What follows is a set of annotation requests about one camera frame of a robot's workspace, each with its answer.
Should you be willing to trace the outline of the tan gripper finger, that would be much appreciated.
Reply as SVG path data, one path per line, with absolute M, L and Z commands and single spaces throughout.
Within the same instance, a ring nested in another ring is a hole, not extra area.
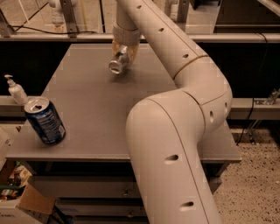
M 116 60 L 119 60 L 120 57 L 123 56 L 123 48 L 124 45 L 120 44 L 115 40 L 112 41 L 112 53 Z
M 134 63 L 136 57 L 137 57 L 137 52 L 139 49 L 140 44 L 136 44 L 136 45 L 129 45 L 127 52 L 128 52 L 128 56 L 129 56 L 129 64 L 128 67 L 131 67 L 132 64 Z

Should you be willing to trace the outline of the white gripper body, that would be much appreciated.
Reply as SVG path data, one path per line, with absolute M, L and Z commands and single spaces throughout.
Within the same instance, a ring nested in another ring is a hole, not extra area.
M 117 23 L 113 25 L 113 40 L 120 45 L 136 46 L 139 43 L 141 32 L 136 30 L 126 30 Z

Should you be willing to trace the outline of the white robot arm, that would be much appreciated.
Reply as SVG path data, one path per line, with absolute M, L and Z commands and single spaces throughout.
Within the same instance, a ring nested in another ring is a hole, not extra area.
M 114 38 L 144 36 L 176 89 L 149 96 L 129 112 L 130 161 L 150 224 L 222 224 L 198 144 L 222 126 L 232 91 L 212 59 L 152 0 L 116 0 Z

